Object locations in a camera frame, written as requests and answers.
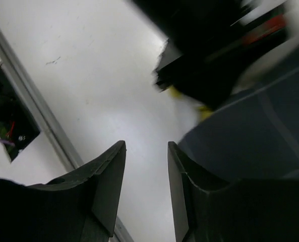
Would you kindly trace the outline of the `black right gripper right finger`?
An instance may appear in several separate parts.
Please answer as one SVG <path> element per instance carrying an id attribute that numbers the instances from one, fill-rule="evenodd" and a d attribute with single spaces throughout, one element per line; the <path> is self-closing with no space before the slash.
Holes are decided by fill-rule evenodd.
<path id="1" fill-rule="evenodd" d="M 168 143 L 177 241 L 299 241 L 299 179 L 228 183 Z"/>

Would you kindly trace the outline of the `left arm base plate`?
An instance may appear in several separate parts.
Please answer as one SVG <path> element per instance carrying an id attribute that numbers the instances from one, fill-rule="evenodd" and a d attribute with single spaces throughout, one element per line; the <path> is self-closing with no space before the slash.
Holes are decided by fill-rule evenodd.
<path id="1" fill-rule="evenodd" d="M 39 134 L 36 121 L 16 94 L 0 64 L 0 139 L 10 162 Z"/>

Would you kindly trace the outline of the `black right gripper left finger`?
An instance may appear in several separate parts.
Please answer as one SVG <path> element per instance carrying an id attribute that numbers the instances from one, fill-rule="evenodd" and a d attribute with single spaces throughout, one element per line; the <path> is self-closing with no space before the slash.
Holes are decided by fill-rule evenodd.
<path id="1" fill-rule="evenodd" d="M 126 143 L 118 141 L 46 184 L 0 179 L 0 241 L 108 241 L 125 162 Z"/>

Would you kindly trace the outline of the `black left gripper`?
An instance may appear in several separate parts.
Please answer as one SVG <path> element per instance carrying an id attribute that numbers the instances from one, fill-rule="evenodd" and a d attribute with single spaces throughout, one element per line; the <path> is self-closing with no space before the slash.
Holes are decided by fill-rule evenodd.
<path id="1" fill-rule="evenodd" d="M 155 85 L 219 107 L 240 70 L 287 39 L 286 1 L 135 1 L 168 38 Z"/>

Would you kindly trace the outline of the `dark grey checked pillowcase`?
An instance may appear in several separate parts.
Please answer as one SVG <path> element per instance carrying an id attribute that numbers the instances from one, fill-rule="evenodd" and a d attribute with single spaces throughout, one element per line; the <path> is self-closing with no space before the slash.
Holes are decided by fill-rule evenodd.
<path id="1" fill-rule="evenodd" d="M 200 166 L 229 182 L 299 179 L 299 46 L 178 145 Z"/>

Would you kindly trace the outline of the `white pillow with yellow edge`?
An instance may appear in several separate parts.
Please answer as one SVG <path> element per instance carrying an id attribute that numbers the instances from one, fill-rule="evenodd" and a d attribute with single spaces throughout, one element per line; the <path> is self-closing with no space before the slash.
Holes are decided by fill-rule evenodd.
<path id="1" fill-rule="evenodd" d="M 255 84 L 267 67 L 262 58 L 223 60 L 210 67 L 195 68 L 174 78 L 169 86 L 173 98 L 187 99 L 202 116 L 214 112 L 235 92 Z"/>

